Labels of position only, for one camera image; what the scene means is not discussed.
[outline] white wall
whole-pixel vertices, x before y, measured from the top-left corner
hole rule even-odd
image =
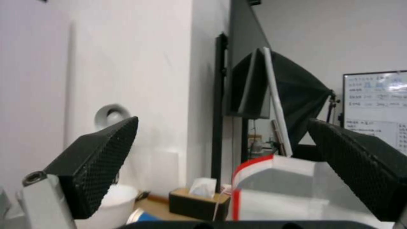
[[[42,166],[62,151],[63,140],[66,147],[96,131],[98,109],[118,103],[140,120],[120,171],[121,183],[166,196],[187,181],[210,175],[214,42],[227,30],[228,0],[35,2],[66,19],[66,31],[60,35],[67,46],[69,40],[69,52],[63,47],[65,67],[60,74],[67,81],[61,84],[67,88],[66,117],[64,123],[62,110],[57,123],[60,132],[65,125],[65,133],[53,136],[58,138],[58,149],[47,156],[49,160],[35,153]],[[65,108],[65,96],[62,99],[58,107]],[[226,183],[232,173],[231,121],[225,118],[222,175]],[[239,119],[235,122],[239,130]],[[50,139],[42,137],[35,140]],[[234,142],[239,149],[239,141]]]
[[[405,0],[273,0],[254,8],[272,49],[339,98],[345,73],[407,69]],[[326,105],[318,118],[327,111]],[[307,135],[301,143],[313,141]]]
[[[186,183],[192,1],[50,1],[73,21],[67,143],[101,107],[139,117],[120,182],[160,193]]]
[[[40,1],[0,1],[0,186],[63,150],[69,20]]]
[[[229,0],[194,0],[190,55],[188,102],[187,185],[194,178],[210,177],[212,155],[212,119],[215,38],[228,32]],[[234,119],[234,154],[232,157],[232,118],[224,118],[222,183],[230,183],[232,160],[240,161],[240,119]]]

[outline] black softbox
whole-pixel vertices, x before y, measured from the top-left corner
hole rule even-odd
[[[294,150],[307,132],[308,120],[317,117],[332,90],[285,56],[272,51],[271,57],[288,136]]]

